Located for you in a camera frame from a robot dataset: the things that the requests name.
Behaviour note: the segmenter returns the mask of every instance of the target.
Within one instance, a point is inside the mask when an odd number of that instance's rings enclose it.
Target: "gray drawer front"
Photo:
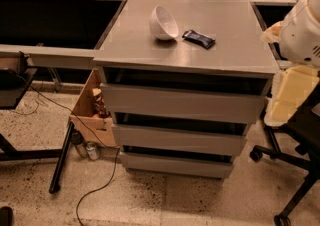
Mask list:
[[[139,146],[187,152],[239,155],[246,143],[245,136],[159,129],[142,126],[113,125],[119,146]]]
[[[232,164],[125,152],[120,152],[120,160],[126,168],[214,178],[228,178],[233,169]]]
[[[101,89],[112,112],[255,123],[264,106],[261,96],[105,84]]]

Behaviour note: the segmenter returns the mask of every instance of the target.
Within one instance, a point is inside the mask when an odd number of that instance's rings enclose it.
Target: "black seat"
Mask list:
[[[320,117],[311,111],[319,102],[320,87],[318,85],[287,124],[278,129],[265,126],[265,131],[273,148],[268,149],[256,145],[250,153],[250,157],[256,162],[262,158],[263,154],[267,154],[271,159],[280,159],[308,171],[303,184],[287,206],[279,215],[274,217],[274,222],[277,226],[290,225],[289,214],[320,178]],[[275,136],[275,131],[279,130],[296,140],[299,144],[295,150],[300,155],[307,154],[309,159],[302,159],[282,153]]]

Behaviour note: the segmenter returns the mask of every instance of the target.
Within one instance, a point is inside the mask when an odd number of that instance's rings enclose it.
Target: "gray tabletop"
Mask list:
[[[179,36],[158,41],[149,31],[149,16],[156,5],[174,16]],[[193,29],[216,37],[209,50],[182,38]],[[187,71],[232,71],[273,74],[278,65],[249,0],[128,0],[101,49],[97,65],[136,65]]]

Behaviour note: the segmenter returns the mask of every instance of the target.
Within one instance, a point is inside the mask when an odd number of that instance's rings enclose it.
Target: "speckled floor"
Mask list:
[[[41,83],[34,83],[40,89]],[[47,97],[73,108],[81,86],[66,86],[59,93],[45,84]],[[29,91],[15,112],[0,111],[0,131],[19,150],[60,148],[70,112]],[[292,153],[295,142],[284,135],[280,145]],[[255,144],[267,145],[258,122],[252,126],[230,178],[216,179],[129,171],[117,163],[113,181],[83,199],[79,216],[83,225],[217,225],[267,226],[298,186],[305,171],[267,157],[250,160]],[[14,226],[80,225],[76,207],[87,192],[105,185],[114,167],[115,150],[101,149],[97,161],[80,159],[69,149],[60,181],[61,190],[51,195],[49,186],[56,159],[0,162],[0,206],[10,206]],[[320,184],[290,215],[292,225],[320,225]]]

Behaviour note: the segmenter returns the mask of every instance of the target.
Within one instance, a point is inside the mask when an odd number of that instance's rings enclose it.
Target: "chair wheel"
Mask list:
[[[263,154],[261,151],[257,151],[257,150],[252,150],[250,152],[250,158],[254,161],[254,162],[258,162],[261,158],[262,158]]]
[[[291,226],[290,219],[288,217],[281,217],[280,215],[274,217],[274,223],[276,226]]]

